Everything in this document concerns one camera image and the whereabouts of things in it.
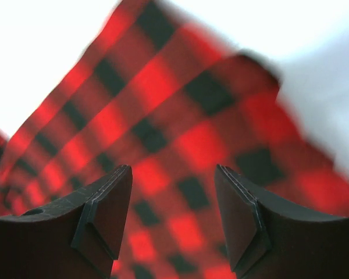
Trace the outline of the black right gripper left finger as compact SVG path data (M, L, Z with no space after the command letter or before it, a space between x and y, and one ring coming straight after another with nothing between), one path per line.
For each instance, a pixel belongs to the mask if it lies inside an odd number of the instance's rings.
M44 206L0 217L0 278L109 278L132 182L122 165Z

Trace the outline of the red black plaid shirt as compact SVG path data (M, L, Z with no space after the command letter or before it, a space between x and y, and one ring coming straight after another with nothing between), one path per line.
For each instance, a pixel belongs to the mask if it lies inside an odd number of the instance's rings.
M349 216L349 182L299 136L278 91L250 55L225 55L156 1L122 1L14 136L0 136L0 216L128 164L133 193L113 278L232 278L217 164Z

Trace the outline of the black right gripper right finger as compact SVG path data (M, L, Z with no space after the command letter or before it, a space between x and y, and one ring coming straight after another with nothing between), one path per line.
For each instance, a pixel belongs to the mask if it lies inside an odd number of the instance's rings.
M349 278L349 217L288 201L221 165L215 188L238 278Z

